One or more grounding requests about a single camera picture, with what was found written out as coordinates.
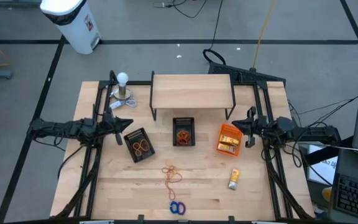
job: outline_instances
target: orange cord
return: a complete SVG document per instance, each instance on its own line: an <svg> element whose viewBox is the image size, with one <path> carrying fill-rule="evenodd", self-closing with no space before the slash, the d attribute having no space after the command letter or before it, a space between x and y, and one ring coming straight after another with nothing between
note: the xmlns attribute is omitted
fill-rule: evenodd
<svg viewBox="0 0 358 224"><path fill-rule="evenodd" d="M145 151L145 152L147 152L148 150L150 150L149 143L148 143L145 139L141 140L140 143L139 143L139 142L135 142L135 143L132 145L132 148L134 148L135 155L137 155L137 156L141 156L141 155L142 155L142 151L141 151L141 150L143 150L143 151Z"/></svg>
<svg viewBox="0 0 358 224"><path fill-rule="evenodd" d="M178 168L175 166L164 167L161 169L161 172L163 172L164 174L167 174L167 176L165 178L165 186L167 187L167 189L169 191L169 199L174 200L176 195L175 195L175 192L173 191L173 189L169 187L169 183L179 182L183 179L183 177L181 176L181 174L179 174ZM179 175L180 179L172 180L175 175Z"/></svg>

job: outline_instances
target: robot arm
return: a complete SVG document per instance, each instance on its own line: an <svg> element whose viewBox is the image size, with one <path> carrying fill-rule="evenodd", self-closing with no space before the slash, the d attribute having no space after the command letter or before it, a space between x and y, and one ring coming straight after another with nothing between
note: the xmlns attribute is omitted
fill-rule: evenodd
<svg viewBox="0 0 358 224"><path fill-rule="evenodd" d="M134 120L113 118L110 114L103 116L105 116L104 121L99 123L91 118L66 123L48 122L38 118L31 123L28 134L32 136L32 139L44 138L46 136L77 139L81 144L86 146L93 146L98 138L108 134L115 134L117 143L121 145L122 139L119 133L125 130Z"/></svg>
<svg viewBox="0 0 358 224"><path fill-rule="evenodd" d="M254 119L255 114L256 108L253 106L247 112L247 119L232 122L244 135L248 135L246 147L252 147L255 144L254 134L268 139L272 146L278 147L293 141L319 141L323 144L335 144L341 140L338 130L333 126L301 128L285 117L279 117L267 124L266 116Z"/></svg>

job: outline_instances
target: desk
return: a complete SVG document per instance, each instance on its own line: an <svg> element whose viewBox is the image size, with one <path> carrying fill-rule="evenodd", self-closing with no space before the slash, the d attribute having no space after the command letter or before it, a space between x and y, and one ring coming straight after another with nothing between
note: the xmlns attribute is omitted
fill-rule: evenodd
<svg viewBox="0 0 358 224"><path fill-rule="evenodd" d="M92 116L97 87L98 82L83 82L74 119ZM244 119L247 110L255 105L251 86L234 87L237 106L229 121L219 109L159 109L159 116L154 121L149 108L150 86L128 88L134 92L138 105L115 110L120 118L134 119L123 135L145 128L155 155L135 164L125 144L118 146L114 135L105 137L92 219L136 220L139 214L145 215L146 220L227 220L230 215L236 220L275 219L266 165L260 158L260 139L256 137L256 144L250 149L242 144L239 157L221 154L214 149L221 124ZM283 83L268 82L268 91L274 117L290 117ZM173 147L172 118L186 116L195 118L196 146ZM78 147L78 141L69 140L65 157ZM84 156L85 150L80 151L62 169L51 215L60 212L76 192ZM282 160L290 192L306 212L314 216L303 169L296 168L289 155L283 153ZM176 192L177 201L186 204L184 216L169 211L165 175L161 172L162 167L169 165L177 166L183 176L181 182L170 184L170 187ZM227 188L233 168L240 170L236 191ZM278 187L277 192L284 217ZM81 214L85 214L87 199L85 193Z"/></svg>

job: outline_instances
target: wooden plank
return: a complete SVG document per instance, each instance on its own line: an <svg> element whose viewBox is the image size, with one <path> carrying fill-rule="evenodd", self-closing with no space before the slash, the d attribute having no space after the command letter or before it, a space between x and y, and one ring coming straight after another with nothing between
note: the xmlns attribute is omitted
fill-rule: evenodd
<svg viewBox="0 0 358 224"><path fill-rule="evenodd" d="M232 108L230 76L154 75L153 108Z"/></svg>
<svg viewBox="0 0 358 224"><path fill-rule="evenodd" d="M83 83L76 119L80 118L77 117L79 114L91 115L96 86L89 82ZM274 117L290 117L283 84L269 82L268 87ZM220 154L214 150L220 125L244 119L246 111L255 105L254 92L250 86L235 86L237 106L229 121L226 121L221 110L214 109L161 109L157 120L153 121L149 108L150 87L129 88L134 91L137 107L123 106L114 112L120 118L134 119L123 135L145 128L155 155L135 164L127 147L117 145L115 136L105 138L93 219L135 220L139 214L143 214L147 220L227 220L229 215L234 215L236 220L274 220L266 165L260 158L260 138L256 138L254 147L247 149L244 146L247 137L244 136L239 157ZM185 116L195 118L196 146L173 147L172 118ZM66 156L77 145L78 142L70 141ZM290 155L283 153L282 159L288 188L306 212L313 216L303 169L294 166ZM77 190L82 162L83 154L78 154L63 168L51 215L56 215ZM181 182L171 184L170 187L177 195L176 200L187 206L184 216L174 215L169 211L170 200L161 168L170 165L177 166L183 176ZM240 170L236 191L227 187L233 168ZM285 216L281 197L279 201L281 214Z"/></svg>

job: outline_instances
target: orange wire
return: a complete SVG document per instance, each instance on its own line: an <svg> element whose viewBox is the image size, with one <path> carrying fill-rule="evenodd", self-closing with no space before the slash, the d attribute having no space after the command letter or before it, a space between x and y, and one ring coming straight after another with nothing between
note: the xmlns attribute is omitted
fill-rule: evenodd
<svg viewBox="0 0 358 224"><path fill-rule="evenodd" d="M161 169L161 172L163 172L164 174L167 174L167 176L165 177L165 186L167 187L167 189L169 191L169 199L174 200L176 198L176 195L175 195L175 192L173 191L173 189L169 187L169 183L177 183L177 182L181 181L183 179L183 177L181 176L181 174L179 174L178 168L175 166L164 167ZM175 175L179 175L180 179L172 180Z"/></svg>

